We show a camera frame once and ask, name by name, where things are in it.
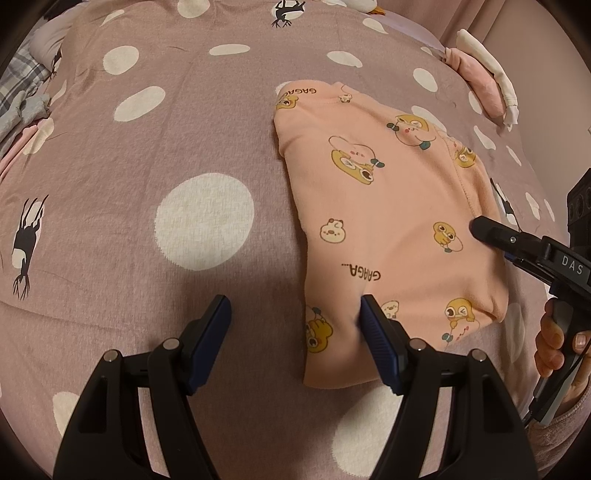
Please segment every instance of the metal rivet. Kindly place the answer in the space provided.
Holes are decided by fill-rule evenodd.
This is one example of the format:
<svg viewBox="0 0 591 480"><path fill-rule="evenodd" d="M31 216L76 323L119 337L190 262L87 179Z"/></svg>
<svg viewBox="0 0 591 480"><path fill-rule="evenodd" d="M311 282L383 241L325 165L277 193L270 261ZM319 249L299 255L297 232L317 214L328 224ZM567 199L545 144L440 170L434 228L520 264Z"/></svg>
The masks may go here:
<svg viewBox="0 0 591 480"><path fill-rule="evenodd" d="M419 352L427 348L425 340L422 340L420 338L413 338L412 340L410 340L408 344L410 345L410 348L412 348L413 350L418 350Z"/></svg>
<svg viewBox="0 0 591 480"><path fill-rule="evenodd" d="M117 350L109 350L105 352L105 354L103 355L103 360L105 362L112 362L114 360L117 360L118 356L119 354L117 353Z"/></svg>
<svg viewBox="0 0 591 480"><path fill-rule="evenodd" d="M180 344L181 344L181 342L178 341L178 338L169 338L169 339L166 339L164 341L164 343L162 344L162 346L166 350L174 350L175 348L178 348L178 346Z"/></svg>
<svg viewBox="0 0 591 480"><path fill-rule="evenodd" d="M474 360L478 360L479 362L483 362L484 360L486 360L486 353L484 353L482 350L475 348L472 351L472 357L474 358Z"/></svg>

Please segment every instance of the bed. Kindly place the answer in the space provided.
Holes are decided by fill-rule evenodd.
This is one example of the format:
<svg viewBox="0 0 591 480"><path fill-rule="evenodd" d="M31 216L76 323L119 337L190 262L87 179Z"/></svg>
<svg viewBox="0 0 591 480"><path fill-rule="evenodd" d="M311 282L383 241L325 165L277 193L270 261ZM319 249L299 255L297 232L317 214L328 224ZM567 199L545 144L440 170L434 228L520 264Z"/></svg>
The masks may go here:
<svg viewBox="0 0 591 480"><path fill-rule="evenodd" d="M306 2L276 28L276 2L94 0L74 23L51 116L0 183L0 406L47 472L100 355L153 349L223 293L233 324L191 400L220 476L371 473L399 399L377 382L301 382L306 237L272 125L286 82L343 82L420 113L482 159L507 225L566 242L519 128L490 121L437 48L338 3ZM449 347L487 351L520 412L546 299L511 270L505 320ZM164 473L145 393L142 408Z"/></svg>

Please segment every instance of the plaid fabric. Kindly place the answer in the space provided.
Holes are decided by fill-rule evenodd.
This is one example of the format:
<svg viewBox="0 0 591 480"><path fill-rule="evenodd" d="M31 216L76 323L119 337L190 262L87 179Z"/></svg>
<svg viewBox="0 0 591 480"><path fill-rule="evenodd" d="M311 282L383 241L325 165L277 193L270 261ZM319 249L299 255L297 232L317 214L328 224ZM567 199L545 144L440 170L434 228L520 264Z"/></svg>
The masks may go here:
<svg viewBox="0 0 591 480"><path fill-rule="evenodd" d="M50 73L31 57L27 45L21 46L0 79L0 116L10 108L18 92L25 90L27 97L33 95Z"/></svg>

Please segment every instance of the folded pink clothing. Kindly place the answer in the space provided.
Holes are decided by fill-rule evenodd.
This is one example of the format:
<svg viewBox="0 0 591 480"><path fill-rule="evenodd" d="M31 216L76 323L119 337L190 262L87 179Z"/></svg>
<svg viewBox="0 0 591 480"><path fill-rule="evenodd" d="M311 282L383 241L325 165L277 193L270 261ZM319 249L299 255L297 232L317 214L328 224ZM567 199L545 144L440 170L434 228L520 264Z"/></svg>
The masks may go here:
<svg viewBox="0 0 591 480"><path fill-rule="evenodd" d="M371 293L387 318L437 349L502 320L503 256L470 221L501 221L478 156L431 122L342 83L284 86L275 112L307 236L304 383L378 377L357 324Z"/></svg>
<svg viewBox="0 0 591 480"><path fill-rule="evenodd" d="M17 135L10 147L10 150L4 155L2 160L0 160L0 181L4 179L6 174L8 173L8 169L12 165L13 160L17 157L17 155L21 152L23 147L27 144L27 142L37 133L39 127L37 125L31 125L26 127L22 130L21 133Z"/></svg>
<svg viewBox="0 0 591 480"><path fill-rule="evenodd" d="M468 82L489 117L497 118L505 114L501 88L482 63L457 48L446 48L444 59Z"/></svg>

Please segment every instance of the beige wall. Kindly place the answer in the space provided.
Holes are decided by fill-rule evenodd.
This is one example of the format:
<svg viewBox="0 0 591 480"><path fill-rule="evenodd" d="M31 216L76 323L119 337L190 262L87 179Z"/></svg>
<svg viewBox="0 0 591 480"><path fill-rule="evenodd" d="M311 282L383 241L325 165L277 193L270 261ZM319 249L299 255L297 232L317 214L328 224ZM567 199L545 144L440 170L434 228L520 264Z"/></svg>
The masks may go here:
<svg viewBox="0 0 591 480"><path fill-rule="evenodd" d="M591 72L535 0L506 0L484 45L515 86L525 154L566 230L566 195L591 167Z"/></svg>

